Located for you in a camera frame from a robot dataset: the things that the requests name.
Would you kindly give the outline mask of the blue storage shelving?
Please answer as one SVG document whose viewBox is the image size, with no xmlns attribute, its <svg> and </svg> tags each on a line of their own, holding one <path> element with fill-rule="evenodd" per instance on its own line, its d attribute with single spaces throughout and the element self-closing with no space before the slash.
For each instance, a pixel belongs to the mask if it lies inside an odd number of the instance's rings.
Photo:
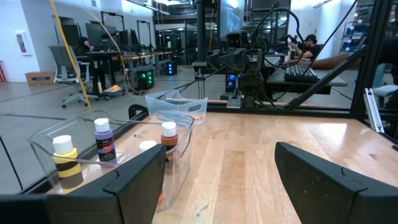
<svg viewBox="0 0 398 224">
<path fill-rule="evenodd" d="M 341 38 L 340 53 L 354 52 L 361 45 L 361 41 L 367 36 L 369 23 L 347 22 Z"/>
</svg>

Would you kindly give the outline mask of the brown paint bottle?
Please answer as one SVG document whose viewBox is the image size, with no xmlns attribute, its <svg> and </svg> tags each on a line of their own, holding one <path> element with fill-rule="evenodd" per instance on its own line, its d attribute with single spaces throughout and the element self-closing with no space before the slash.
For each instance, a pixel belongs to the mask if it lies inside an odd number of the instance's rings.
<svg viewBox="0 0 398 224">
<path fill-rule="evenodd" d="M 166 146 L 166 163 L 165 173 L 171 174 L 178 168 L 180 155 L 178 152 L 178 134 L 177 124 L 173 121 L 166 121 L 162 123 L 161 143 Z"/>
</svg>

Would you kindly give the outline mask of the brown beanbag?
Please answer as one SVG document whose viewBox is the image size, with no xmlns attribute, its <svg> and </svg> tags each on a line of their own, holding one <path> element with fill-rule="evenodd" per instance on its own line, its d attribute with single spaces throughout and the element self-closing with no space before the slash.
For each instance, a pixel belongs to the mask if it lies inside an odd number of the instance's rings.
<svg viewBox="0 0 398 224">
<path fill-rule="evenodd" d="M 350 56 L 351 54 L 345 53 L 321 60 L 315 60 L 310 67 L 315 70 L 333 70 L 339 64 L 348 60 Z"/>
</svg>

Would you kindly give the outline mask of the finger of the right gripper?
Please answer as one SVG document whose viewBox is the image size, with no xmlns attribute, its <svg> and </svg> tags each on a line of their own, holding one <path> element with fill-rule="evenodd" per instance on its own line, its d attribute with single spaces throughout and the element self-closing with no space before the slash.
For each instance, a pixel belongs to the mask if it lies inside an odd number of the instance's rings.
<svg viewBox="0 0 398 224">
<path fill-rule="evenodd" d="M 219 69 L 221 67 L 220 56 L 221 56 L 221 50 L 209 51 L 205 58 L 207 68 Z"/>
<path fill-rule="evenodd" d="M 246 56 L 245 48 L 235 49 L 232 53 L 221 56 L 220 62 L 234 71 L 243 72 L 246 69 Z"/>
</svg>

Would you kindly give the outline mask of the frosted plastic bin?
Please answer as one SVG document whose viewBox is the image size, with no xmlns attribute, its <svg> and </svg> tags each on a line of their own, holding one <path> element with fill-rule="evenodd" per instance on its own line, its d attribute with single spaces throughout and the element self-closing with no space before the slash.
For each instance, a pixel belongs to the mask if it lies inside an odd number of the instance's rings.
<svg viewBox="0 0 398 224">
<path fill-rule="evenodd" d="M 201 100 L 184 98 L 180 95 L 178 90 L 165 90 L 156 93 L 151 93 L 145 96 L 147 109 L 152 119 L 159 122 L 175 121 L 178 125 L 183 126 L 183 122 L 189 125 L 193 121 L 194 125 L 202 124 L 203 121 L 194 121 L 193 119 L 167 119 L 160 115 L 163 111 L 172 111 L 174 113 L 189 114 L 191 116 L 197 115 L 206 118 L 206 111 L 208 105 L 208 98 Z"/>
</svg>

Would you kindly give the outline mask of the blue paintbrush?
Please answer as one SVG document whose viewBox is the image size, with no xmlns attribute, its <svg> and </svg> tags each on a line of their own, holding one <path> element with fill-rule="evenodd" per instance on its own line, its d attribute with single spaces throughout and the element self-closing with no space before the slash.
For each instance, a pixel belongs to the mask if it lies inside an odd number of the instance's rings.
<svg viewBox="0 0 398 224">
<path fill-rule="evenodd" d="M 197 115 L 191 116 L 189 114 L 185 114 L 184 116 L 179 117 L 177 119 L 183 119 L 183 118 L 193 119 L 194 121 L 203 121 L 203 120 L 205 120 L 205 117 L 197 116 Z"/>
<path fill-rule="evenodd" d="M 172 111 L 163 111 L 163 112 L 160 112 L 159 114 L 167 119 L 177 119 L 179 117 L 184 116 L 184 114 L 182 114 L 182 113 L 174 113 Z"/>
</svg>

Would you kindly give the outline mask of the computer tower green lights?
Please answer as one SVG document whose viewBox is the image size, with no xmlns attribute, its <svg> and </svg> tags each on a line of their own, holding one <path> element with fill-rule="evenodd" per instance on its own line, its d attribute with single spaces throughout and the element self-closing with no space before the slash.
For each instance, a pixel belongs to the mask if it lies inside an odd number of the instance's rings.
<svg viewBox="0 0 398 224">
<path fill-rule="evenodd" d="M 154 86 L 153 70 L 144 70 L 136 73 L 136 90 L 146 91 Z"/>
</svg>

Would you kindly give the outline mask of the large display screen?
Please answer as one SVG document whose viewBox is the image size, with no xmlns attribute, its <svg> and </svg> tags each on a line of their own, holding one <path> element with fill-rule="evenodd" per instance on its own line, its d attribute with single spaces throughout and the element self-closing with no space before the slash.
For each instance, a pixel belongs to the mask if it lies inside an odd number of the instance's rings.
<svg viewBox="0 0 398 224">
<path fill-rule="evenodd" d="M 244 22 L 245 0 L 219 0 L 217 31 L 219 40 L 226 42 L 226 35 L 241 30 Z"/>
</svg>

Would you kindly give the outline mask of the black monitor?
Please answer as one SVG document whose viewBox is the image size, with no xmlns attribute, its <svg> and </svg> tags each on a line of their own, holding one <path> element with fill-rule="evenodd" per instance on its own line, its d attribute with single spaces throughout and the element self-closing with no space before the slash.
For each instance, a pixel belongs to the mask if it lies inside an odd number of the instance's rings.
<svg viewBox="0 0 398 224">
<path fill-rule="evenodd" d="M 108 33 L 103 29 L 100 24 L 86 23 L 87 38 L 90 44 L 94 47 L 114 47 L 115 44 L 119 44 L 118 31 L 113 26 L 105 26 L 106 30 L 109 32 L 114 41 L 111 40 Z"/>
</svg>

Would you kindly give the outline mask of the black standing desk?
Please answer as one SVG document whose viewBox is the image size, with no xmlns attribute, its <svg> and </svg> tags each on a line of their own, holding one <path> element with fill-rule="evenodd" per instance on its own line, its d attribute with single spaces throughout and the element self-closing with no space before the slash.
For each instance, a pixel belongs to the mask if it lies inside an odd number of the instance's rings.
<svg viewBox="0 0 398 224">
<path fill-rule="evenodd" d="M 106 88 L 105 71 L 101 68 L 100 63 L 104 62 L 108 68 L 108 77 L 110 84 L 116 84 L 114 74 L 113 58 L 118 57 L 117 52 L 88 52 L 88 60 L 90 61 L 90 72 L 93 72 L 93 93 L 100 93 L 100 88 Z"/>
</svg>

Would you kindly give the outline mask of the purple paint bottle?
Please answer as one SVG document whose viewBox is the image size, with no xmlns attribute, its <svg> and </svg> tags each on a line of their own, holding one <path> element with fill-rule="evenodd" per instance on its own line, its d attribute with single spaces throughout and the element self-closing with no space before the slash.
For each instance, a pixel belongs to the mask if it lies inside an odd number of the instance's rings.
<svg viewBox="0 0 398 224">
<path fill-rule="evenodd" d="M 108 118 L 94 120 L 97 153 L 100 162 L 117 163 L 113 131 Z"/>
</svg>

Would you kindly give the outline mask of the wooden top desk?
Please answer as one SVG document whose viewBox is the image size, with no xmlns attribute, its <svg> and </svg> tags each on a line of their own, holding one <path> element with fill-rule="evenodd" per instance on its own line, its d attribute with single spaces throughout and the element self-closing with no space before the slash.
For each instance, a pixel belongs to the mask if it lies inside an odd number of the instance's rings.
<svg viewBox="0 0 398 224">
<path fill-rule="evenodd" d="M 122 63 L 127 64 L 131 75 L 146 70 L 152 70 L 154 75 L 159 75 L 162 66 L 171 62 L 171 54 L 171 51 L 138 53 L 135 55 L 122 54 L 119 59 Z"/>
</svg>

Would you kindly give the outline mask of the yellow paint bottle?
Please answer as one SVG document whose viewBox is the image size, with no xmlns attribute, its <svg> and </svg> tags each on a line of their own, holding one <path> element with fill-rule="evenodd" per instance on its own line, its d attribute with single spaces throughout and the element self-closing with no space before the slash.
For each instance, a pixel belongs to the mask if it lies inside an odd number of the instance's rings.
<svg viewBox="0 0 398 224">
<path fill-rule="evenodd" d="M 78 151 L 73 146 L 70 135 L 61 135 L 53 138 L 55 150 L 53 160 L 58 172 L 60 186 L 64 194 L 68 194 L 82 186 L 84 181 L 81 165 L 77 161 Z"/>
</svg>

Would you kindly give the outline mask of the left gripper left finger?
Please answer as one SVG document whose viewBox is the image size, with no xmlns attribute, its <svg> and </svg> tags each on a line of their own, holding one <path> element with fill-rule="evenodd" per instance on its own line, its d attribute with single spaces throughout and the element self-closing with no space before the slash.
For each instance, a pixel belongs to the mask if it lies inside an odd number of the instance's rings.
<svg viewBox="0 0 398 224">
<path fill-rule="evenodd" d="M 49 195 L 50 223 L 150 224 L 162 190 L 165 146 L 157 144 L 68 195 Z"/>
</svg>

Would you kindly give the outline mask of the cardboard box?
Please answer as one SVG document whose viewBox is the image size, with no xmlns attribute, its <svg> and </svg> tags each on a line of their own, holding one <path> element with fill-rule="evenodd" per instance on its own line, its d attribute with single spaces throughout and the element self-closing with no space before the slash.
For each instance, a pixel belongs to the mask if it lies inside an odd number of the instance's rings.
<svg viewBox="0 0 398 224">
<path fill-rule="evenodd" d="M 25 74 L 29 86 L 53 85 L 54 72 L 28 72 Z"/>
</svg>

